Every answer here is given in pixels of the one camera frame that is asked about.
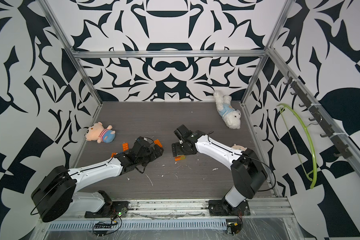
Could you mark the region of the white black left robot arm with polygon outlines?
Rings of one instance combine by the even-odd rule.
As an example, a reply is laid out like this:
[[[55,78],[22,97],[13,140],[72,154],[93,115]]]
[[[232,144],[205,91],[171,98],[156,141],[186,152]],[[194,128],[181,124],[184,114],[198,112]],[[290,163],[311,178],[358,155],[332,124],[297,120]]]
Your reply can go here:
[[[137,138],[131,149],[126,146],[123,149],[93,165],[54,168],[31,194],[35,204],[31,215],[39,215],[48,223],[67,213],[85,212],[87,218],[105,218],[121,210],[105,191],[82,193],[81,189],[137,170],[139,166],[145,168],[164,153],[159,140],[144,137]]]

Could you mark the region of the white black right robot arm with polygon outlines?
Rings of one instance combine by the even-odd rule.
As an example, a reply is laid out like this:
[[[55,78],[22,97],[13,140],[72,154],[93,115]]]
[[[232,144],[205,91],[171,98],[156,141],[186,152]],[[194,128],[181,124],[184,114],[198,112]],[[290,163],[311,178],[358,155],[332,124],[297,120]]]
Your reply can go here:
[[[174,134],[179,142],[172,144],[173,156],[207,155],[231,170],[234,186],[222,199],[221,205],[227,209],[238,207],[252,199],[268,178],[266,165],[251,149],[237,150],[228,147],[209,135],[192,132],[185,125],[178,127]]]

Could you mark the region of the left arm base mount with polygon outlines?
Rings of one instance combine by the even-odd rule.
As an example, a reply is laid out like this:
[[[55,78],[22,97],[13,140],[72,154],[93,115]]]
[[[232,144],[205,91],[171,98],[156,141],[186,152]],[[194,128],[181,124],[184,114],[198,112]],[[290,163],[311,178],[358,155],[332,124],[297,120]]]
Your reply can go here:
[[[122,217],[126,215],[130,203],[129,201],[112,201],[110,196],[102,190],[99,190],[98,194],[103,197],[104,204],[96,212],[87,211],[85,213],[86,219],[113,218],[115,216]]]

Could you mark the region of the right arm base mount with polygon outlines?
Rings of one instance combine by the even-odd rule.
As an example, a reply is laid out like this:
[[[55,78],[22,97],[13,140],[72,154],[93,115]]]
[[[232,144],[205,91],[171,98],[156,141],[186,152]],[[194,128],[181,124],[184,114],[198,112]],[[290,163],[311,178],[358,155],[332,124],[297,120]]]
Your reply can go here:
[[[251,211],[246,200],[237,207],[232,207],[225,198],[221,200],[209,200],[208,209],[212,216],[250,216]]]

